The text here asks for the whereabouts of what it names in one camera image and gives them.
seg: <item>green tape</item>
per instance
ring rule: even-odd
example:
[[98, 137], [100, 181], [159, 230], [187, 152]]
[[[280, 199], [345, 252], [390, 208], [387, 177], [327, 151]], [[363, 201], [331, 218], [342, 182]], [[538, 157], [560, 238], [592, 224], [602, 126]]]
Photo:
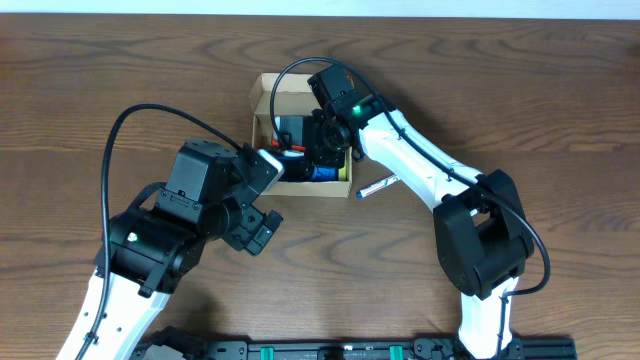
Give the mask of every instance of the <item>green tape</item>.
[[260, 360], [274, 360], [274, 351], [273, 348], [261, 348], [260, 349]]
[[402, 354], [402, 346], [390, 346], [389, 352], [391, 353], [391, 360], [404, 360], [404, 355]]

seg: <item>white backdrop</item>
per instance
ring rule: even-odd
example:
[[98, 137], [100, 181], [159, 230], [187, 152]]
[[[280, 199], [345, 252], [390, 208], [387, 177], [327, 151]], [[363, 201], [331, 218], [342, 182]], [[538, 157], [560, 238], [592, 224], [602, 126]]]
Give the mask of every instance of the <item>white backdrop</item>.
[[640, 20], [640, 0], [0, 0], [0, 12]]

